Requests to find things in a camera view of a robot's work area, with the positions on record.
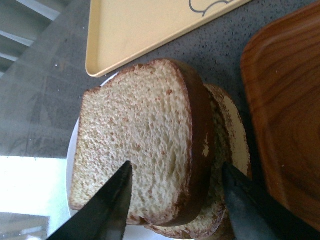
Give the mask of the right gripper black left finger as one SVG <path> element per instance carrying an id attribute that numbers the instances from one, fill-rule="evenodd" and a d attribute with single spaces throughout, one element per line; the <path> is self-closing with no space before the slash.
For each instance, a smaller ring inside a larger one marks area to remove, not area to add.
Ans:
<path id="1" fill-rule="evenodd" d="M 126 161 L 94 197 L 50 240 L 122 240 L 132 197 L 132 165 Z"/>

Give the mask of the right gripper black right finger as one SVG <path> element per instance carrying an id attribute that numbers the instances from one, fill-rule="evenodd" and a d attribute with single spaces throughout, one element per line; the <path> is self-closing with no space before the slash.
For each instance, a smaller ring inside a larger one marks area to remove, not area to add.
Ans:
<path id="1" fill-rule="evenodd" d="M 287 210 L 231 163 L 222 167 L 226 208 L 238 240 L 318 240 L 320 232 Z"/>

